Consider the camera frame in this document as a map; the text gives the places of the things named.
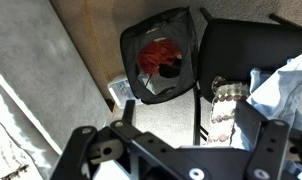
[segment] gray floor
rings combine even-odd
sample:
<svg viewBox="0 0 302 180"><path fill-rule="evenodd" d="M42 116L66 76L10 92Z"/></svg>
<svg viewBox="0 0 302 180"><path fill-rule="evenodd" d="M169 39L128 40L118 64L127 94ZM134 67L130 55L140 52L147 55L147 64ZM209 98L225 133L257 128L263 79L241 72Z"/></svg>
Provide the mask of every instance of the gray floor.
<svg viewBox="0 0 302 180"><path fill-rule="evenodd" d="M152 15L150 11L153 11L153 14L155 14L161 12L162 10L181 5L190 5L198 37L202 37L206 26L206 22L198 12L200 6L205 6L214 17L219 18L274 23L267 17L268 14L275 12L288 20L302 25L302 0L216 0L174 2L145 1L143 7L150 8L147 8L148 10L146 10L143 15ZM117 12L115 14L123 14L123 11L128 12L127 9L117 8L115 8L115 11ZM137 106L136 127L141 131L150 131L154 133L174 147L181 145L190 145L192 144L193 132L193 108L194 106L192 91L166 103ZM209 118L210 110L210 103L202 100L203 125L206 124ZM300 110L302 112L302 100L300 102ZM115 111L114 117L119 118L121 117L121 115L122 111L117 109Z"/></svg>

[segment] bolt hole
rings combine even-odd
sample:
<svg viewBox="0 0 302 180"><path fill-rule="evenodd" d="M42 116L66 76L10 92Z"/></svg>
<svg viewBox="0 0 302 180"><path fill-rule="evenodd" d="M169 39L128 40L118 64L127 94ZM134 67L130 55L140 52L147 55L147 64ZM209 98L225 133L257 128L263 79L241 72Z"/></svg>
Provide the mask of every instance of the bolt hole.
<svg viewBox="0 0 302 180"><path fill-rule="evenodd" d="M299 152L299 151L298 151L298 148L296 148L296 147L294 147L294 146L291 147L291 148L289 149L289 151L290 151L291 154L298 154L298 152Z"/></svg>
<svg viewBox="0 0 302 180"><path fill-rule="evenodd" d="M270 175L268 174L268 172L264 171L263 169L255 169L254 176L257 179L270 179Z"/></svg>
<svg viewBox="0 0 302 180"><path fill-rule="evenodd" d="M201 169L198 168L192 168L189 171L189 176L193 180L200 180L205 178L205 174Z"/></svg>
<svg viewBox="0 0 302 180"><path fill-rule="evenodd" d="M111 148L105 148L104 150L103 150L103 154L104 155L109 155L109 154L111 154L111 152L112 152L112 149Z"/></svg>
<svg viewBox="0 0 302 180"><path fill-rule="evenodd" d="M267 148L267 151L268 152L273 152L273 149L272 148Z"/></svg>

